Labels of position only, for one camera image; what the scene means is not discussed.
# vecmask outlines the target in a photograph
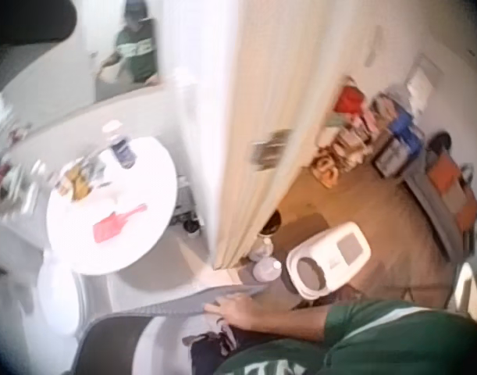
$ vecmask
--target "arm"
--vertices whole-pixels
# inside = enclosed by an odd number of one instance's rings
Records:
[[[217,302],[219,305],[205,305],[205,311],[223,317],[232,326],[310,341],[324,338],[326,316],[330,309],[328,305],[294,311],[271,311],[242,294],[219,298]]]
[[[107,59],[105,59],[101,65],[99,66],[99,71],[98,71],[98,76],[101,75],[102,71],[104,68],[107,68],[108,66],[112,66],[115,64],[118,64],[120,60],[122,59],[122,56],[117,52],[114,51]]]

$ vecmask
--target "white round table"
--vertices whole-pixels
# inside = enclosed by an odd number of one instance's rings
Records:
[[[109,186],[94,189],[78,202],[51,193],[46,221],[52,252],[77,273],[102,275],[129,266],[150,251],[169,224],[177,195],[169,153],[153,137],[134,139],[130,147],[137,160],[129,170],[109,148],[101,153]],[[99,244],[94,241],[97,222],[141,204],[147,209],[131,216],[120,234]]]

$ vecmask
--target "pants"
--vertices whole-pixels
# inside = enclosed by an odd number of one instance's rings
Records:
[[[191,344],[193,375],[211,375],[231,356],[253,346],[282,338],[273,334],[260,334],[234,327],[230,327],[230,330],[236,341],[236,348],[230,348],[229,335],[223,332],[203,334],[201,339]]]

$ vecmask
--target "mirror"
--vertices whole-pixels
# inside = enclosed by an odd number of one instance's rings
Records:
[[[163,0],[72,1],[77,25],[66,40],[3,48],[0,54],[0,98],[25,135],[163,81]]]
[[[160,82],[161,0],[87,0],[81,8],[79,22],[96,102]]]

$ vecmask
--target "person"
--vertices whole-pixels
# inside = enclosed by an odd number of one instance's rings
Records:
[[[127,0],[124,20],[126,25],[116,37],[115,51],[101,63],[98,76],[104,68],[125,61],[134,83],[157,84],[155,21],[148,18],[144,1]]]
[[[477,323],[408,302],[272,311],[247,295],[231,295],[205,305],[205,311],[224,318],[241,343],[227,355],[223,345],[211,353],[210,340],[194,342],[196,375],[477,372]],[[252,332],[250,345],[242,334]]]

